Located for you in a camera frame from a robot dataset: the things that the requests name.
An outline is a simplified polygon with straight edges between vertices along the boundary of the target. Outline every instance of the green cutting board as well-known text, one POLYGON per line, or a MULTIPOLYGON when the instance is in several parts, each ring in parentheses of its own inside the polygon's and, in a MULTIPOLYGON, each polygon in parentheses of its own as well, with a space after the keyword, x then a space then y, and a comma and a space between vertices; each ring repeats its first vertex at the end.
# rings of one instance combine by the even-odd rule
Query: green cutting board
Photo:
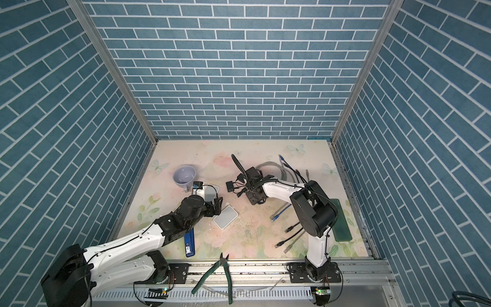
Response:
POLYGON ((344 216, 343 208, 341 208, 341 203, 339 199, 331 198, 331 201, 336 205, 338 209, 338 219, 336 224, 332 227, 332 233, 334 233, 334 238, 336 242, 347 242, 351 241, 353 237, 351 236, 350 228, 348 227, 348 223, 346 222, 346 218, 344 216))

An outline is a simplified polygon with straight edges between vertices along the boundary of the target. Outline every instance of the robotic arm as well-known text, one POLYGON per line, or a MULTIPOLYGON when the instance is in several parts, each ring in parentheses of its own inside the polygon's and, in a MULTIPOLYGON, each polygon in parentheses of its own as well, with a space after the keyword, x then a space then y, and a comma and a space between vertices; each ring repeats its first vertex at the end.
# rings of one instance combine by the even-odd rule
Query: robotic arm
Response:
POLYGON ((89 297, 124 284, 169 278, 169 264, 155 250, 182 238, 202 217, 221 213, 222 197, 205 202, 200 190, 196 194, 145 229, 86 249, 75 244, 64 250, 41 279, 48 307, 78 307, 89 297))
POLYGON ((325 249, 327 234, 338 215, 334 203, 313 180, 298 184, 286 182, 272 175, 263 176, 254 167, 245 170, 234 155, 232 160, 241 171, 237 181, 244 183, 243 191, 252 205, 264 203, 268 197, 292 204, 301 226, 309 234, 305 268, 312 280, 322 280, 329 266, 325 249))
MULTIPOLYGON (((272 175, 264 177, 254 167, 244 170, 234 155, 232 159, 241 171, 237 180, 244 183, 244 193, 252 205, 264 203, 268 197, 292 203, 301 226, 310 235, 305 269, 312 280, 322 280, 329 266, 325 246, 327 233, 336 222, 336 206, 315 181, 295 184, 272 175)), ((200 192, 204 195, 198 189, 174 212, 145 229, 86 249, 78 244, 66 248, 41 279, 47 306, 80 307, 92 296, 124 284, 167 281, 169 264, 156 249, 182 238, 202 217, 221 213, 223 198, 216 195, 206 202, 200 192)))

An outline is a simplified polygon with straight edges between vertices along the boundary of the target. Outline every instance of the pliers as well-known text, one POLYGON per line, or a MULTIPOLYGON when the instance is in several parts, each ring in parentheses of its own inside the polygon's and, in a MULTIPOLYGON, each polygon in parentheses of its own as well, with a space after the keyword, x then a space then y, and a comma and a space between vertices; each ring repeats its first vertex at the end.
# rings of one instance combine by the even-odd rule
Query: pliers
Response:
POLYGON ((196 294, 198 292, 198 289, 204 284, 205 280, 210 276, 214 271, 216 271, 220 265, 223 266, 223 270, 225 271, 225 276, 227 276, 227 282, 228 282, 228 304, 232 304, 232 278, 230 277, 230 271, 228 269, 228 256, 226 258, 223 258, 223 253, 220 254, 220 259, 214 263, 214 265, 206 271, 206 273, 203 275, 203 277, 198 281, 198 284, 192 289, 191 293, 196 294))

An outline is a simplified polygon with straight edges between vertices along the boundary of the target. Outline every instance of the blue brick wall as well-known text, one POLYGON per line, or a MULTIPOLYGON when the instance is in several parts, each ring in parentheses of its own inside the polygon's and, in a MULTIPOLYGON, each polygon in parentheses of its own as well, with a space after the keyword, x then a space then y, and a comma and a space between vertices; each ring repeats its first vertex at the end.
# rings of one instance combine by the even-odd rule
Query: blue brick wall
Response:
POLYGON ((339 139, 408 305, 491 295, 490 16, 405 0, 339 139))
POLYGON ((108 238, 150 143, 64 0, 0 7, 0 306, 36 306, 61 249, 108 238))
POLYGON ((328 138, 389 0, 84 1, 160 138, 328 138))

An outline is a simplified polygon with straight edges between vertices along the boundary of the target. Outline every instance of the floral tablecloth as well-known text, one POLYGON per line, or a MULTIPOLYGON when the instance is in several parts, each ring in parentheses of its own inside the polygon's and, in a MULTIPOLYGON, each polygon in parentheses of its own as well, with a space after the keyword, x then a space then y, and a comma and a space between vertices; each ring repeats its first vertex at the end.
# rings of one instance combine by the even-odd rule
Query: floral tablecloth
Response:
MULTIPOLYGON (((237 198, 228 193, 225 182, 235 181, 239 170, 230 155, 235 154, 245 169, 266 161, 278 163, 278 154, 300 173, 317 181, 330 198, 340 200, 353 239, 335 242, 331 236, 328 252, 333 257, 366 257, 367 251, 353 217, 346 192, 337 173, 328 143, 325 140, 163 140, 157 144, 150 165, 140 183, 136 196, 125 217, 118 237, 148 226, 154 219, 177 209, 181 200, 191 193, 174 184, 172 175, 182 165, 197 170, 196 181, 220 187, 222 208, 229 203, 238 217, 221 230, 212 218, 202 218, 194 227, 196 255, 190 259, 217 259, 221 252, 234 259, 303 258, 306 255, 307 234, 294 244, 289 252, 274 246, 288 238, 299 228, 284 230, 298 222, 292 207, 271 222, 270 216, 284 204, 268 198, 266 203, 251 205, 245 195, 237 198)), ((280 176, 276 167, 264 167, 263 173, 280 176)), ((184 239, 161 248, 167 259, 186 259, 184 239)))

